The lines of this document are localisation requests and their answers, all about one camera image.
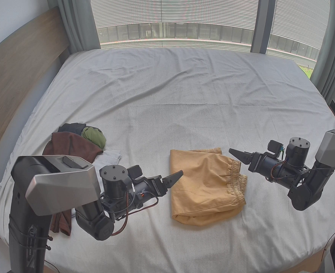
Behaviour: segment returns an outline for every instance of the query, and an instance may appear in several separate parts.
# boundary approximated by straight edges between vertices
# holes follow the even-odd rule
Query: green garment
[[[87,140],[90,140],[101,149],[103,149],[104,145],[106,144],[106,138],[101,130],[93,128],[92,126],[85,127],[82,131],[81,136]]]

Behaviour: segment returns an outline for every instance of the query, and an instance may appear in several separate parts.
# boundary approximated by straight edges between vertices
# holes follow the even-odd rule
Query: wrinkle in bed sheet
[[[5,242],[10,170],[19,155],[41,154],[65,122],[101,128],[108,134],[106,149],[121,150],[120,165],[139,164],[147,177],[168,175],[171,149],[263,152],[270,139],[287,145],[293,136],[310,141],[311,166],[324,132],[335,128],[324,99],[290,60],[198,48],[76,53],[35,107],[0,183]],[[62,272],[274,273],[324,247],[335,231],[335,174],[321,199],[299,212],[287,189],[245,165],[241,173],[249,177],[247,204],[229,220],[182,225],[171,219],[169,196],[163,197],[158,206],[131,216],[123,234],[104,242],[74,223],[69,238],[52,235],[46,258]]]

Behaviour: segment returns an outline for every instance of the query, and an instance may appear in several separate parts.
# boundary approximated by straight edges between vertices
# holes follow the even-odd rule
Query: bed sheet
[[[170,149],[221,147],[264,152],[269,140],[311,143],[312,166],[335,117],[294,61],[199,48],[93,50],[68,58],[35,107],[0,183],[0,237],[8,243],[13,180],[20,155],[41,154],[65,122],[85,122],[121,150],[120,165],[168,175]],[[73,220],[52,234],[46,260],[61,272],[278,272],[322,249],[335,231],[335,174],[321,199],[296,211],[287,189],[243,165],[247,205],[205,227],[171,219],[170,197],[129,218],[100,242]]]

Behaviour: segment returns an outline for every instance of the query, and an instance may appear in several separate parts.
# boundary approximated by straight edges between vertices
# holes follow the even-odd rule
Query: green grass
[[[312,68],[308,68],[308,67],[304,67],[304,66],[300,66],[300,65],[298,65],[298,66],[300,67],[301,70],[304,71],[304,73],[306,74],[306,76],[310,79],[310,76],[312,74],[313,69]]]

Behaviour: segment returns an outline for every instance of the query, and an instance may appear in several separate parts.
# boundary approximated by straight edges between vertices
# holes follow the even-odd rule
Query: wooden headboard
[[[29,90],[68,46],[58,7],[0,43],[0,140]]]

